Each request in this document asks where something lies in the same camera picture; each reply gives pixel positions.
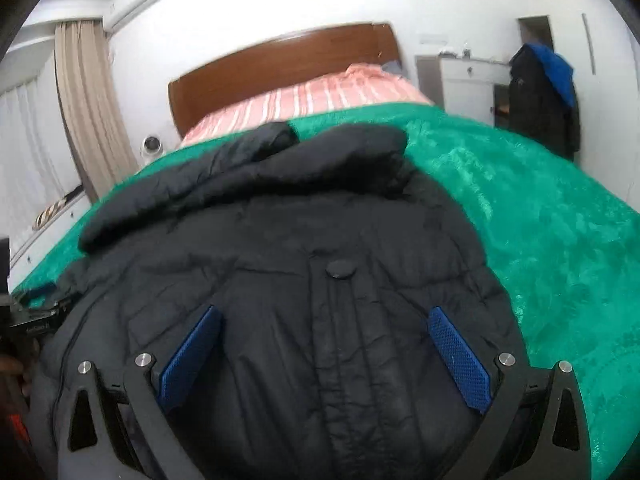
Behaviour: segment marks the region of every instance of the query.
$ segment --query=striped bed sheet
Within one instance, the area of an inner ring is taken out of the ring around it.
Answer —
[[[278,88],[209,114],[187,133],[180,147],[271,121],[392,102],[433,105],[407,79],[378,65],[352,64],[345,72]]]

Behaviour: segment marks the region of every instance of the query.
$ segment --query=metal screw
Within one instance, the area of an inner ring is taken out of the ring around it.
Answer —
[[[569,361],[560,361],[558,363],[558,368],[560,368],[565,374],[570,374],[574,369],[573,365]]]
[[[146,352],[136,357],[136,364],[141,368],[147,366],[150,362],[151,354],[148,354]]]
[[[516,364],[516,358],[507,352],[503,352],[498,355],[498,361],[500,361],[504,366],[513,366]]]
[[[87,373],[89,370],[91,370],[91,361],[82,361],[78,365],[78,373],[81,373],[82,375]]]

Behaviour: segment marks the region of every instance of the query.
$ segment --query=brown headboard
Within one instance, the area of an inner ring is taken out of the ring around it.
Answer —
[[[250,46],[169,83],[169,102],[184,137],[204,116],[269,90],[302,83],[351,63],[400,59],[388,23],[306,30]]]

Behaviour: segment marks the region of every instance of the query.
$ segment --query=jacket button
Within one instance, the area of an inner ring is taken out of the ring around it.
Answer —
[[[344,280],[356,271],[356,266],[349,260],[335,260],[326,266],[326,273],[336,280]]]

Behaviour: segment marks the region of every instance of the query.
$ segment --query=blue gripper pad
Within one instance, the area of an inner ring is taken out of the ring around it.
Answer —
[[[484,415],[492,401],[489,374],[439,306],[429,313],[427,326],[466,405]]]
[[[198,372],[218,342],[222,313],[210,306],[160,375],[158,404],[165,413],[187,398]]]

